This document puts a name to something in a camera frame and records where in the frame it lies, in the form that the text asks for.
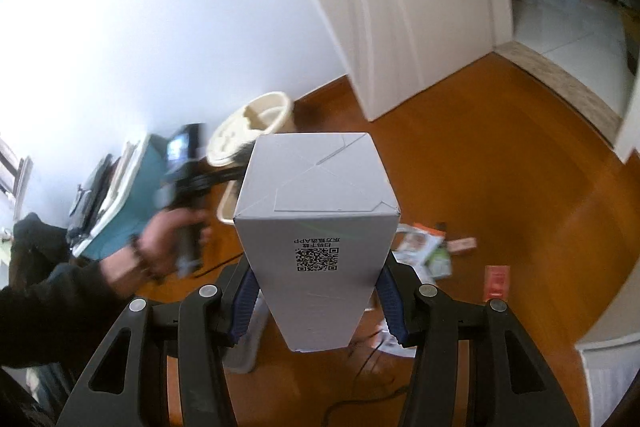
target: white floor tile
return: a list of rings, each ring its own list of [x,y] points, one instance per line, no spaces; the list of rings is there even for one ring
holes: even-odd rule
[[[514,40],[545,55],[620,116],[634,76],[620,12],[605,0],[514,0]]]
[[[611,40],[591,34],[544,55],[624,116],[634,76],[626,67],[626,58],[614,46]]]

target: red object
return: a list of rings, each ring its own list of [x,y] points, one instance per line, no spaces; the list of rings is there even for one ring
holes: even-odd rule
[[[483,302],[491,299],[507,300],[509,296],[509,285],[511,282],[508,266],[485,266],[484,267],[484,296]]]

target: cream plastic bin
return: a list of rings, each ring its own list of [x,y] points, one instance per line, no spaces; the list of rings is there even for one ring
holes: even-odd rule
[[[233,163],[233,156],[243,143],[260,134],[296,132],[293,101],[283,92],[268,92],[238,109],[214,131],[207,146],[207,161],[214,167]],[[234,184],[226,184],[216,215],[222,223],[232,225],[236,210]]]

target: white box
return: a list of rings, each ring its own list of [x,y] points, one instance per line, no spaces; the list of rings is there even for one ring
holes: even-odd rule
[[[349,344],[399,216],[369,134],[257,139],[234,223],[289,349]]]

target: box front face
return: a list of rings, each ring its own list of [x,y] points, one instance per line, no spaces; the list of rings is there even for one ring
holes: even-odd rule
[[[289,349],[349,344],[398,219],[236,219],[244,252]]]

